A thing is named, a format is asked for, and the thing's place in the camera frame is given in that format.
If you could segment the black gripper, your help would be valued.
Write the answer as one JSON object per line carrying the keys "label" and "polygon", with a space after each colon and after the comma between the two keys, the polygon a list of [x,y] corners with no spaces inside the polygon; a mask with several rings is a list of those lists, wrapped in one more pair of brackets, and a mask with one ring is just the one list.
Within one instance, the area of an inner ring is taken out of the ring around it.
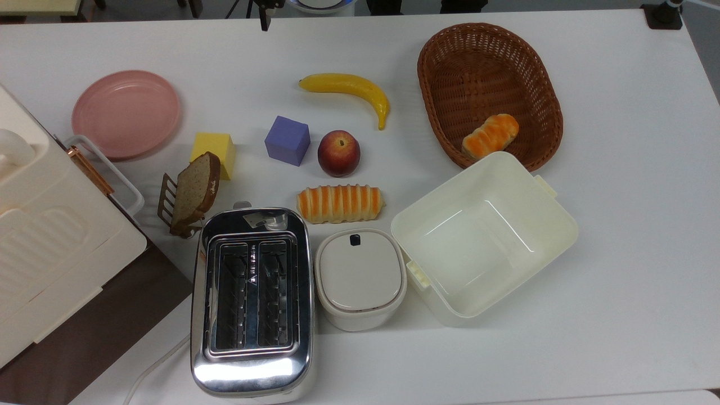
{"label": "black gripper", "polygon": [[253,0],[253,2],[259,8],[260,28],[263,32],[267,32],[271,20],[270,16],[268,16],[268,10],[270,8],[283,8],[285,0]]}

